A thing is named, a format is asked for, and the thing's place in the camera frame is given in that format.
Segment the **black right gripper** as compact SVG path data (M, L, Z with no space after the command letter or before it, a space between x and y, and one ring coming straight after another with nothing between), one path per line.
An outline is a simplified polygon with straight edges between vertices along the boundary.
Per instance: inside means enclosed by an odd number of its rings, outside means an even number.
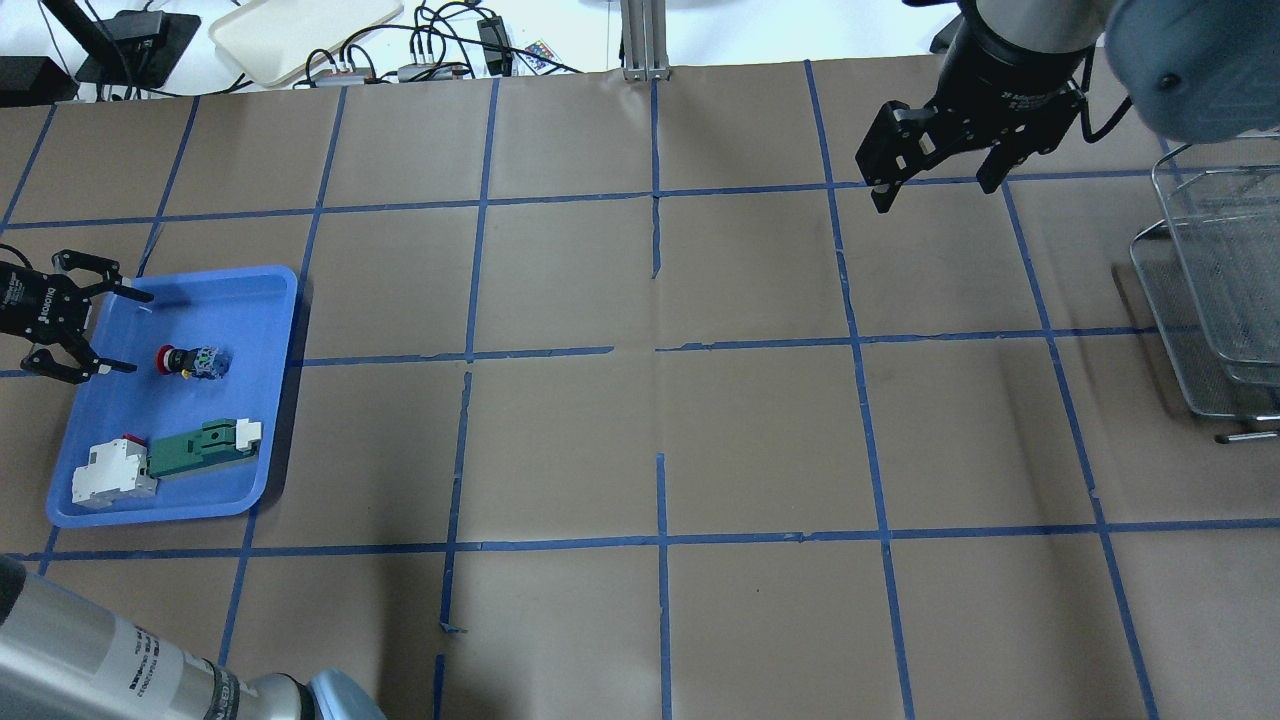
M975 181L991 195L1028 156L1056 150L1085 105L1073 77L1089 50L1033 49L982 10L963 10L932 99L884 102L855 152L876 211L887 214L906 181L955 155L986 152Z

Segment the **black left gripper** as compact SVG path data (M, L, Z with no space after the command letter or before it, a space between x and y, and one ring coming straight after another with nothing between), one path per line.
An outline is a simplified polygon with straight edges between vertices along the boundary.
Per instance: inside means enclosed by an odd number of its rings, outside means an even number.
M154 295L119 281L119 263L76 250L52 255L54 269L42 272L19 250L1 263L1 331L31 345L20 369L68 384L81 384L113 372L134 373L137 365L105 357L84 333L93 299L114 293L138 304Z

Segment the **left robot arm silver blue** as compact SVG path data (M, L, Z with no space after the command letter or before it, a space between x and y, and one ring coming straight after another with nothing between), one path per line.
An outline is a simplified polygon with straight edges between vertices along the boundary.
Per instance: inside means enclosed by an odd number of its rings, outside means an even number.
M251 266L129 279L64 249L3 264L26 372L76 387L46 514L60 529L229 518L268 488L297 275ZM5 719L379 719L335 669L242 680L3 560Z

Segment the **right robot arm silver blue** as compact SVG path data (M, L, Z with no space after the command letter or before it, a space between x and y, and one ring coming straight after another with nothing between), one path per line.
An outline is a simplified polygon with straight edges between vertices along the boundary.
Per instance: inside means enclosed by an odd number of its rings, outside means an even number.
M1105 138L1135 111L1155 133L1217 143L1277 126L1275 1L961 1L938 83L890 100L855 154L879 213L922 172L986 154L987 193L1073 127Z

